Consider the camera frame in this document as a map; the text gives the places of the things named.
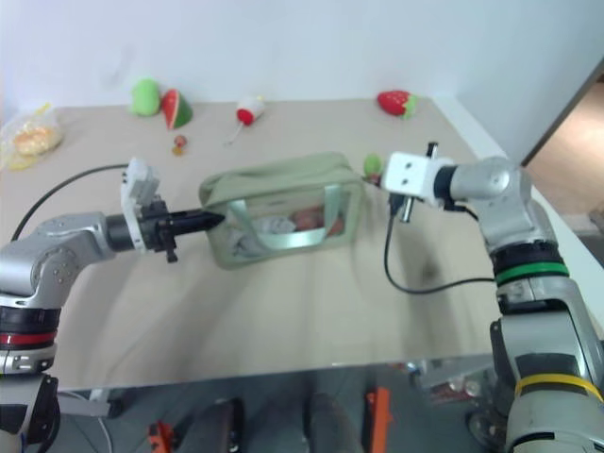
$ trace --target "plastic bag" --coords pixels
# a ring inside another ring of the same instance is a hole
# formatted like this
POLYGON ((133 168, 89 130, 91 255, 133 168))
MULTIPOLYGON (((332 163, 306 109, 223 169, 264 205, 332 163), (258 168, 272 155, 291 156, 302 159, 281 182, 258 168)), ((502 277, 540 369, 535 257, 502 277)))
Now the plastic bag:
POLYGON ((57 114, 49 104, 12 119, 0 130, 0 170, 24 170, 55 149, 62 138, 57 114))

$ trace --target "green ring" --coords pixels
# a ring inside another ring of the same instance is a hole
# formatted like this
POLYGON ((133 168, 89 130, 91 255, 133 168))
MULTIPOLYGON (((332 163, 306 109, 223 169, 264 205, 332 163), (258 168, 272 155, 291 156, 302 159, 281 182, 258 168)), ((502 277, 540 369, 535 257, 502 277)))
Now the green ring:
POLYGON ((503 271, 495 276, 495 281, 497 285, 500 285, 512 278, 520 277, 525 274, 542 274, 545 272, 564 274, 567 277, 570 275, 568 268, 560 262, 534 262, 503 271))

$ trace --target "white wall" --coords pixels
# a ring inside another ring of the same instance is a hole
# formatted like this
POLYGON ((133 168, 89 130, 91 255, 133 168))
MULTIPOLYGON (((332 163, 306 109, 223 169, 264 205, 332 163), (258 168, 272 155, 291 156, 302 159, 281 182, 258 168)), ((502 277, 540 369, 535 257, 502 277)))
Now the white wall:
POLYGON ((456 95, 513 157, 604 50, 601 0, 0 0, 4 108, 456 95))
POLYGON ((604 2, 497 2, 483 13, 458 97, 520 162, 604 58, 604 2))

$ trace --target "green bag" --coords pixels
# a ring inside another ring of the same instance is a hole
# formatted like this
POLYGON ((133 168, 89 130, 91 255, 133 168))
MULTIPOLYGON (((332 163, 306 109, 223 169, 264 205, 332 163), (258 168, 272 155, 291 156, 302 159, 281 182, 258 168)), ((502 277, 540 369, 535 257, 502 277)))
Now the green bag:
POLYGON ((363 184, 336 153, 211 176, 199 187, 199 199, 205 210, 226 217, 208 233, 214 258, 228 269, 348 243, 357 230, 363 184))

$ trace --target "toy watermelon slice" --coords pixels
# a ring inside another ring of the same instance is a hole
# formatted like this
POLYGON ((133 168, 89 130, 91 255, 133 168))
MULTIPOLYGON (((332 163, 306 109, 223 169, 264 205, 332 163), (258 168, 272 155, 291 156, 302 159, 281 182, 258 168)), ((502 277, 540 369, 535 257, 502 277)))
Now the toy watermelon slice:
POLYGON ((161 111, 166 116, 169 129, 186 125, 193 118, 193 110, 182 94, 174 88, 161 98, 161 111))

